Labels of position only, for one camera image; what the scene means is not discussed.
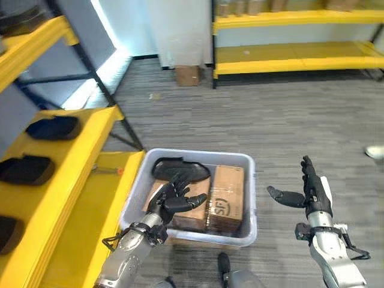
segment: yellow shelf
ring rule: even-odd
[[[101,240],[114,236],[144,152],[105,152],[100,167],[124,167],[122,176],[91,174],[59,239],[42,288],[90,288],[109,250]]]
[[[68,45],[79,42],[64,16],[48,20],[32,33],[4,38],[7,51],[0,56],[0,92],[62,37]]]
[[[353,10],[351,12],[340,12],[332,10],[312,11],[283,11],[264,12],[256,16],[243,15],[236,17],[217,16],[213,23],[214,34],[220,29],[282,26],[282,25],[306,25],[326,23],[383,23],[384,10]]]
[[[214,77],[222,74],[384,68],[369,42],[325,42],[221,47]]]
[[[0,256],[0,287],[37,287],[68,216],[95,163],[109,131],[122,119],[117,107],[94,110],[46,110],[34,121],[52,115],[76,116],[82,132],[70,141],[33,140],[22,133],[4,159],[22,154],[41,155],[55,163],[55,174],[41,186],[0,182],[0,214],[26,226],[20,244]]]

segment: floor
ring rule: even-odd
[[[283,207],[268,195],[274,184],[302,188],[301,157],[308,154],[326,175],[334,196],[334,219],[349,225],[352,241],[371,252],[356,262],[369,287],[384,282],[383,167],[366,157],[365,145],[384,143],[384,84],[360,71],[240,76],[210,87],[209,71],[198,87],[178,87],[158,59],[133,61],[116,97],[143,144],[241,152],[257,165],[256,242],[226,250],[233,269],[254,271],[267,288],[325,287],[295,225],[301,209]],[[150,99],[159,93],[157,100]],[[88,107],[101,105],[90,99]],[[108,150],[126,150],[110,140]],[[171,275],[178,287],[220,287],[220,249],[187,245],[156,247],[144,261],[136,287]]]

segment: sf logo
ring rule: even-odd
[[[230,212],[230,205],[226,199],[216,198],[215,199],[215,214],[228,216]]]

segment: small cardboard box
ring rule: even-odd
[[[152,190],[149,192],[147,200],[144,204],[143,210],[146,211],[148,204],[152,199],[152,195],[159,191],[167,181],[156,180],[152,186]],[[186,197],[198,196],[202,193],[208,195],[209,189],[211,187],[211,177],[188,185],[190,191],[185,195]],[[173,216],[172,227],[182,230],[191,230],[191,231],[204,231],[206,224],[206,207],[208,201],[201,204],[196,209],[187,212],[176,213]]]
[[[176,66],[176,81],[179,86],[198,86],[200,83],[200,67]]]
[[[264,0],[250,0],[248,3],[248,14],[255,16],[262,11]]]
[[[228,17],[230,9],[228,4],[220,4],[218,7],[218,15],[221,17]]]
[[[328,0],[326,8],[336,11],[351,11],[360,0]]]
[[[288,0],[272,0],[271,2],[271,11],[272,12],[281,12],[286,8]]]
[[[236,2],[236,15],[242,16],[245,13],[245,1],[238,0]]]
[[[209,201],[208,230],[234,232],[242,221],[243,199],[243,168],[217,166]]]

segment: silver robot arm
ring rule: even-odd
[[[103,240],[113,252],[104,262],[94,288],[131,287],[151,248],[167,239],[166,225],[173,215],[197,208],[207,199],[206,194],[185,197],[189,191],[186,188],[188,184],[188,176],[176,175],[153,195],[147,214],[140,222],[132,223],[118,235]],[[115,241],[118,241],[116,249],[109,244]]]
[[[298,240],[310,243],[311,256],[320,266],[328,288],[368,287],[352,260],[369,259],[370,254],[352,245],[346,224],[333,223],[332,194],[327,178],[316,175],[307,156],[301,164],[305,197],[301,193],[280,191],[272,186],[268,187],[268,192],[280,204],[305,208],[309,225],[298,223],[295,235]],[[347,255],[347,248],[360,256],[351,260]]]
[[[153,228],[161,225],[157,214],[146,214],[140,221]],[[119,241],[116,250],[104,262],[94,288],[128,288],[133,284],[137,271],[155,244],[144,231],[130,229]]]

